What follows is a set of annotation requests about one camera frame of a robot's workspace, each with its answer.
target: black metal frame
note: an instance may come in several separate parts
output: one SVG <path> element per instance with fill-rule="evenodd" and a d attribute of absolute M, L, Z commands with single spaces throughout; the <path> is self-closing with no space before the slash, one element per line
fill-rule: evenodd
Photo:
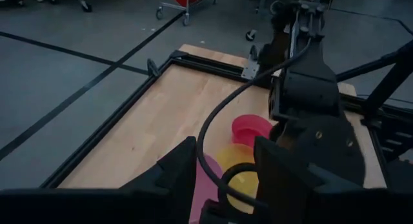
<path fill-rule="evenodd" d="M 186 52 L 176 50 L 170 57 L 159 67 L 154 70 L 149 70 L 148 79 L 137 88 L 134 93 L 76 150 L 42 185 L 43 188 L 56 188 L 59 184 L 77 167 L 77 165 L 87 156 L 87 154 L 104 138 L 104 136 L 112 129 L 112 127 L 129 111 L 129 109 L 139 100 L 139 98 L 157 81 L 158 78 L 171 66 L 178 65 L 185 68 L 214 74 L 225 77 L 242 83 L 247 82 L 247 79 L 241 77 L 243 68 L 219 61 L 214 61 L 204 57 L 193 56 Z M 268 83 L 258 83 L 257 86 L 270 90 Z M 367 99 L 348 96 L 341 94 L 341 100 L 345 110 L 355 112 L 366 116 L 363 105 Z M 378 112 L 374 118 L 366 120 L 364 124 L 370 131 L 373 146 L 379 159 L 383 175 L 387 186 L 389 187 L 388 176 L 386 172 L 386 158 L 382 151 L 383 142 L 380 140 L 380 129 L 384 123 L 388 123 L 389 127 L 385 129 L 397 129 L 398 124 L 402 123 L 402 129 L 411 125 L 413 120 L 413 112 L 402 108 L 383 105 L 381 112 Z"/>

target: concrete floor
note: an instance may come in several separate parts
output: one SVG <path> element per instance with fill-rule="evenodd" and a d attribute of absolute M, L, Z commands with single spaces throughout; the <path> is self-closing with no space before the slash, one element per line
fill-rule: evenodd
<path fill-rule="evenodd" d="M 61 0 L 58 5 L 27 1 L 27 7 L 0 12 L 0 149 L 15 148 L 0 161 L 0 189 L 40 186 L 147 78 L 110 64 L 126 60 L 123 56 L 179 13 L 165 9 L 164 19 L 158 21 L 155 11 L 160 0 L 88 1 L 94 6 L 91 14 L 83 13 L 76 0 Z M 342 72 L 410 41 L 412 35 L 397 21 L 382 17 L 400 19 L 413 28 L 412 3 L 335 0 L 334 10 L 326 15 L 325 62 Z M 252 44 L 260 47 L 272 37 L 270 17 L 256 15 L 255 6 L 247 0 L 219 0 L 217 5 L 207 1 L 193 10 L 190 26 L 183 27 L 179 19 L 121 63 L 146 70 L 149 57 L 160 65 L 182 44 L 246 57 Z M 258 30 L 254 43 L 244 37 L 251 28 Z M 109 63 L 10 39 L 1 32 Z M 347 82 L 367 96 L 387 71 Z M 393 98 L 413 101 L 412 80 L 410 76 Z M 39 125 L 40 130 L 30 131 Z"/>

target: wooden tabletop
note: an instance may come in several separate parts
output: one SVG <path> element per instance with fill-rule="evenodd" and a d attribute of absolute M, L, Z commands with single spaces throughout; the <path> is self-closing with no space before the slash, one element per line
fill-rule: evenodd
<path fill-rule="evenodd" d="M 183 45 L 181 51 L 243 66 L 246 59 Z M 140 175 L 187 136 L 199 129 L 215 106 L 240 82 L 172 65 L 125 114 L 101 142 L 60 184 L 63 188 L 117 188 Z M 340 83 L 342 93 L 355 96 L 352 85 Z M 213 120 L 204 151 L 213 156 L 231 142 L 232 120 L 242 114 L 268 118 L 268 90 L 251 87 L 228 104 Z M 364 186 L 386 187 L 370 135 L 361 116 L 346 113 L 365 157 Z"/>

